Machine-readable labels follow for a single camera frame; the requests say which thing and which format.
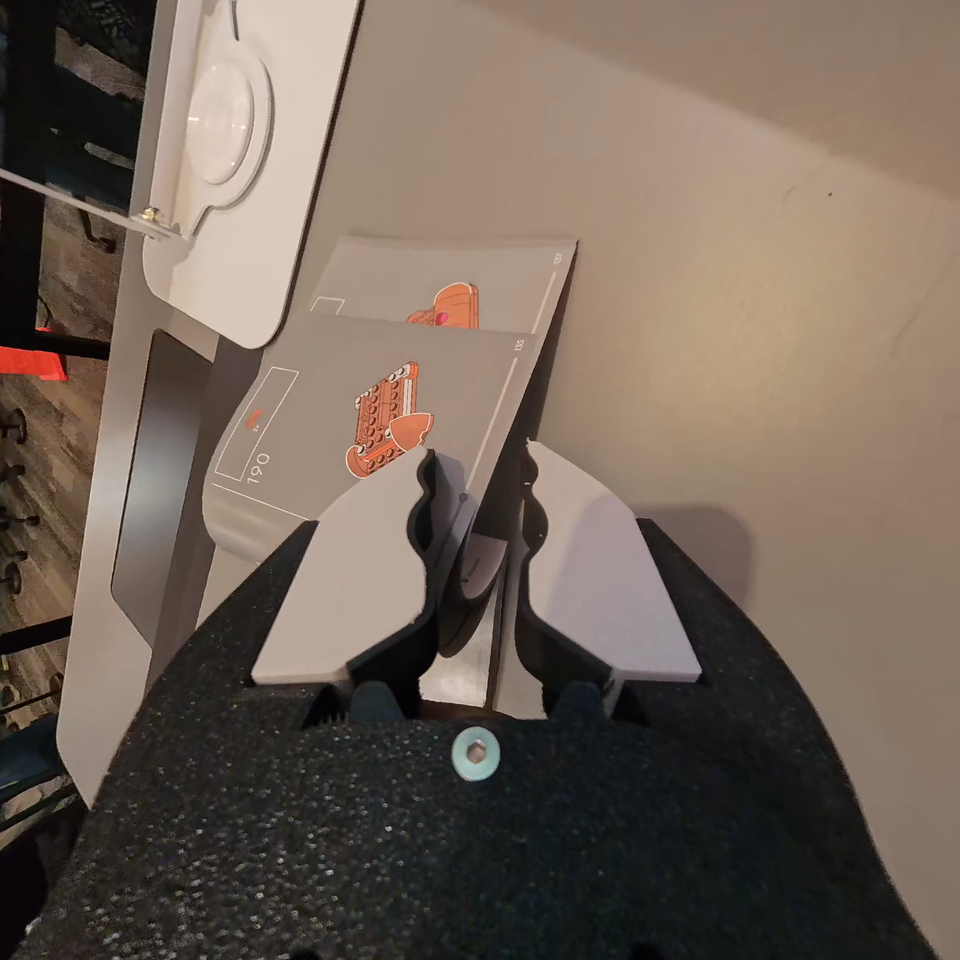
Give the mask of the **white flat stand base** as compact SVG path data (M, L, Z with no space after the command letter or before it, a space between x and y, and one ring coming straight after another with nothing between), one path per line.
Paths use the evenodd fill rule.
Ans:
M150 293L258 349L278 331L359 2L175 2L142 246Z

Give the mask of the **small red object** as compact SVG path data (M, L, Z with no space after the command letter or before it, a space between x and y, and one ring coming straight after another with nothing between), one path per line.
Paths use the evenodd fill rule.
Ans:
M62 357L55 352L2 346L0 362L1 376L32 377L47 382L69 380Z

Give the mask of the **dark grey table hatch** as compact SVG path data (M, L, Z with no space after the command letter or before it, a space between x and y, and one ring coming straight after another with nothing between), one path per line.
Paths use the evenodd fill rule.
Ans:
M153 331L110 583L150 649L161 631L211 371L210 360L177 337Z

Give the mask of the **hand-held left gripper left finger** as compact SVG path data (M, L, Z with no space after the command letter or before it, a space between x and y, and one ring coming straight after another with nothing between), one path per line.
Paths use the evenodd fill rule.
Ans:
M251 670L258 687L387 686L420 699L439 650L437 567L450 533L438 457L415 448L319 518Z

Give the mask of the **grey instruction booklet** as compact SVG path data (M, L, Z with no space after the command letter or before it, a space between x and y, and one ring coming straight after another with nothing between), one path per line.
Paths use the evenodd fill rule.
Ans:
M525 396L549 376L542 352L577 252L569 238L340 238L212 456L202 517L215 546L261 564L301 527L313 534L358 481L411 450L434 450L445 495L434 505L446 503L450 520L437 566L438 654L450 648L455 609L478 604L460 580L472 548L508 555L518 535L515 423L530 426ZM418 685L417 701L395 698L409 716Z

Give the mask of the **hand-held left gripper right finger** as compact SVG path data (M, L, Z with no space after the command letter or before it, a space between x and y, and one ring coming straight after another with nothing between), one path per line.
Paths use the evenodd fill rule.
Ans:
M702 667L633 511L581 467L526 444L514 644L558 697L628 682L695 683Z

